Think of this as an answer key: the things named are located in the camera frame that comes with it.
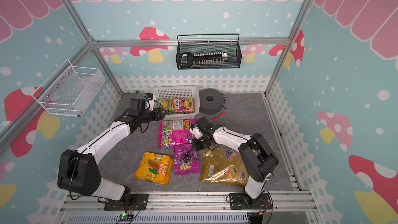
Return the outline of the orange Fox's candy bag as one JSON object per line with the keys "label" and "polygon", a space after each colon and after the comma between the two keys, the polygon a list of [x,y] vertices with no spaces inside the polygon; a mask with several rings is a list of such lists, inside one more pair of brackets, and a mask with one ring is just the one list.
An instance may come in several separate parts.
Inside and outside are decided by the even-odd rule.
{"label": "orange Fox's candy bag", "polygon": [[172,99],[173,103],[173,113],[192,113],[195,112],[195,106],[194,106],[194,99],[193,98],[187,98],[187,99]]}

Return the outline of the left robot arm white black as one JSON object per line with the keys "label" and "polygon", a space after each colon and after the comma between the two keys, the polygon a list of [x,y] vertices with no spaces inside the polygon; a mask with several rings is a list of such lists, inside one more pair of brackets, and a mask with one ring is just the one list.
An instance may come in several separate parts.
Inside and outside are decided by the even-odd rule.
{"label": "left robot arm white black", "polygon": [[109,151],[135,130],[144,133],[142,124],[161,121],[166,114],[166,109],[152,98],[131,99],[129,108],[105,131],[77,150],[68,149],[61,154],[58,187],[70,194],[130,204],[130,188],[103,178],[98,164]]}

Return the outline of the purple grape candy bag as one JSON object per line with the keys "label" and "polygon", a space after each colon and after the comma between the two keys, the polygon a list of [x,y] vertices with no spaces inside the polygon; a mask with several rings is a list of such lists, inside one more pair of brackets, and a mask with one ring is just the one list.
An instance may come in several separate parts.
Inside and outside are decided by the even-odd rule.
{"label": "purple grape candy bag", "polygon": [[176,176],[200,173],[198,153],[192,149],[191,144],[174,147],[174,171]]}

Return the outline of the white plastic perforated basket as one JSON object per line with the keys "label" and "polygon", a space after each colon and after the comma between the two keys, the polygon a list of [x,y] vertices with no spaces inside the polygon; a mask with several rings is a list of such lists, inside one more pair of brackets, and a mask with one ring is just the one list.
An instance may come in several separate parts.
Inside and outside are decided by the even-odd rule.
{"label": "white plastic perforated basket", "polygon": [[200,110],[200,94],[196,86],[158,87],[150,90],[154,108],[164,108],[163,120],[194,119]]}

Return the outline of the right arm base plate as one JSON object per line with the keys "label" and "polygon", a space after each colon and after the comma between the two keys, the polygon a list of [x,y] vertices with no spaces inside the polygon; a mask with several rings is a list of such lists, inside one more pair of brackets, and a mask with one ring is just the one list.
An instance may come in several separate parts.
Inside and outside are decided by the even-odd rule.
{"label": "right arm base plate", "polygon": [[272,209],[272,201],[269,193],[261,193],[257,198],[252,199],[246,193],[230,193],[226,197],[226,201],[230,204],[232,210],[241,209]]}

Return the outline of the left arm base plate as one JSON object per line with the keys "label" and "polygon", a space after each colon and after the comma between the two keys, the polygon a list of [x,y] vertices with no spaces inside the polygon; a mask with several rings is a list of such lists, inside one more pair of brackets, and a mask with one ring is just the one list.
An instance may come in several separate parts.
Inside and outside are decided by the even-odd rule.
{"label": "left arm base plate", "polygon": [[149,194],[129,194],[127,199],[107,200],[105,211],[144,211],[147,207]]}

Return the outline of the green Fox's candy bag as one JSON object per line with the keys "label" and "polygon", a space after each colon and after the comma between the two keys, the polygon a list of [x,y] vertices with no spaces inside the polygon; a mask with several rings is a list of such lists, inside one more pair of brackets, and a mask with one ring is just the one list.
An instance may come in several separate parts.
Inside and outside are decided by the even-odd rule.
{"label": "green Fox's candy bag", "polygon": [[173,101],[172,99],[159,99],[158,104],[159,106],[164,108],[168,113],[173,113],[174,109],[172,101]]}

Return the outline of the yellow mango candy bag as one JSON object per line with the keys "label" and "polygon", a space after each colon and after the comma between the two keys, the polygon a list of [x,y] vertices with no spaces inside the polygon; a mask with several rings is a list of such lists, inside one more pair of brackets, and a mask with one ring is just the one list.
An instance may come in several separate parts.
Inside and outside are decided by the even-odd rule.
{"label": "yellow mango candy bag", "polygon": [[145,152],[135,177],[140,180],[167,185],[173,165],[174,161],[169,156]]}

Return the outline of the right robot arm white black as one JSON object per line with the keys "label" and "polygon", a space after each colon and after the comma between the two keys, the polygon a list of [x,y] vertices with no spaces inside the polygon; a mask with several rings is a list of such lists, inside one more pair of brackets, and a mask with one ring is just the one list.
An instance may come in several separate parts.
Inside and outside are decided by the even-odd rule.
{"label": "right robot arm white black", "polygon": [[266,181],[279,165],[277,155],[261,134],[243,135],[205,117],[193,123],[189,131],[194,135],[192,145],[197,151],[221,145],[238,152],[248,172],[243,195],[252,201],[260,198]]}

